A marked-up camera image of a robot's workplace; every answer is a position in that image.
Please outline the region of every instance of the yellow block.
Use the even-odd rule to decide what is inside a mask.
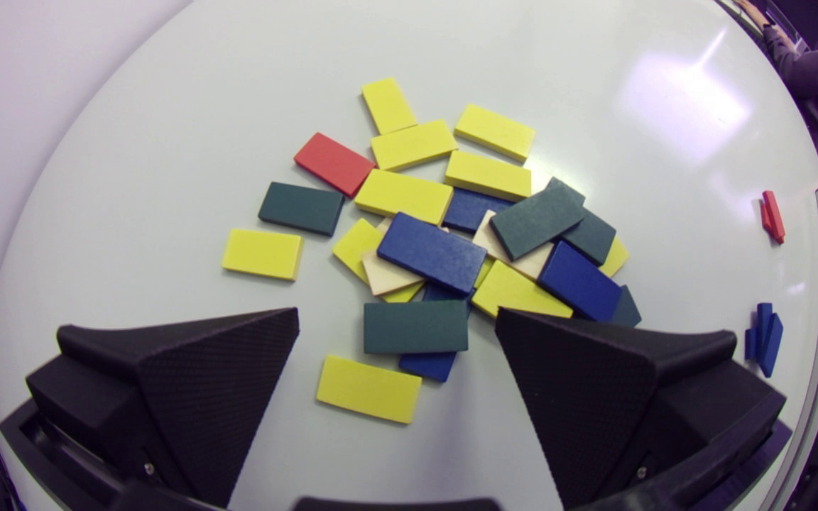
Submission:
[[[383,239],[383,233],[378,231],[364,218],[359,218],[347,233],[334,245],[334,256],[347,266],[362,282],[368,284],[368,275],[361,264],[363,253],[377,250]]]
[[[384,78],[364,85],[361,88],[361,95],[381,135],[415,126],[415,116],[412,110],[409,110],[409,103],[406,103],[395,79]]]
[[[626,248],[623,248],[620,237],[614,236],[614,240],[611,242],[611,250],[608,252],[608,258],[604,260],[603,265],[599,266],[598,271],[605,274],[607,278],[611,278],[611,276],[617,273],[617,270],[621,269],[623,263],[626,263],[629,258],[630,253],[627,252]]]
[[[519,201],[532,192],[532,172],[493,158],[454,151],[444,182],[480,194]]]
[[[497,317],[498,307],[559,317],[574,314],[564,302],[500,261],[494,261],[491,271],[471,297],[471,303],[490,317]]]
[[[535,138],[535,130],[531,127],[474,104],[467,104],[454,133],[518,162],[529,158],[532,139]]]
[[[481,281],[488,275],[488,272],[491,271],[491,266],[494,265],[494,258],[485,258],[484,263],[481,264],[481,268],[478,269],[478,276],[475,278],[475,284],[471,285],[475,289],[481,285]]]
[[[302,236],[233,229],[222,265],[236,272],[295,280],[301,255]]]
[[[410,424],[421,386],[421,376],[328,355],[321,369],[316,397],[335,407]]]
[[[402,211],[422,222],[438,226],[444,220],[453,196],[454,189],[447,185],[372,169],[358,194],[355,194],[355,206],[383,216],[393,216]]]
[[[412,126],[371,139],[371,150],[381,170],[402,170],[448,155],[457,149],[457,139],[444,120]]]

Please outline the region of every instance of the dark green block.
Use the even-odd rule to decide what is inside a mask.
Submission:
[[[510,259],[522,258],[585,217],[579,198],[570,190],[566,185],[549,185],[491,217],[494,235]]]
[[[270,183],[257,217],[264,222],[332,236],[343,201],[343,194],[337,192]]]
[[[469,349],[463,300],[364,305],[364,352],[441,353]]]
[[[561,239],[570,243],[570,246],[577,249],[594,265],[601,266],[608,258],[611,242],[614,241],[616,234],[617,229],[595,216],[595,213],[585,209],[585,217],[582,218],[582,222],[565,231]]]

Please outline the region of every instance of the person's hand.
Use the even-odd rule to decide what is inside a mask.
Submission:
[[[750,16],[750,19],[756,23],[756,26],[758,26],[760,30],[763,29],[763,26],[769,23],[769,20],[766,19],[765,14],[761,13],[760,10],[751,4],[749,0],[737,0],[737,4],[741,7],[741,9],[743,9],[744,13],[747,13],[747,16]]]

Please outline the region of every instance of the round table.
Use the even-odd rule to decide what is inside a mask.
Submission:
[[[473,103],[532,126],[525,166],[585,194],[629,250],[616,282],[640,327],[743,337],[756,303],[773,302],[785,336],[768,382],[798,427],[817,359],[818,159],[775,71],[712,0],[193,3],[91,100],[23,210],[0,272],[0,420],[58,353],[59,324],[295,305],[302,333],[230,507],[483,495],[558,509],[484,314],[471,315],[450,379],[422,385],[410,426],[315,402],[328,353],[396,367],[364,355],[361,304],[373,298],[330,251],[357,218],[377,217],[347,203],[332,238],[302,233],[296,282],[220,268],[234,227],[295,232],[256,219],[270,181],[325,188],[292,160],[312,133],[371,155],[359,90],[384,77],[420,122],[452,125]],[[444,168],[404,172],[440,181]],[[763,189],[781,204],[783,246],[760,227]],[[55,507],[3,450],[28,508]],[[783,457],[740,508],[762,504]]]

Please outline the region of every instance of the pile of blocks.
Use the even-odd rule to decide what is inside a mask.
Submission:
[[[444,120],[418,123],[392,78],[361,93],[379,132],[376,162],[316,133],[295,161],[336,191],[272,183],[258,214],[327,236],[347,198],[384,217],[376,226],[358,220],[332,252],[383,300],[364,305],[364,352],[400,356],[403,372],[328,356],[319,401],[410,423],[422,378],[445,382],[469,349],[473,305],[491,318],[508,307],[640,322],[630,290],[611,280],[629,255],[584,195],[556,178],[533,193],[528,169],[464,152],[454,138],[523,164],[535,130],[473,104],[452,130]],[[399,172],[438,158],[448,158],[442,183]],[[236,229],[223,268],[295,280],[301,250],[301,236]]]

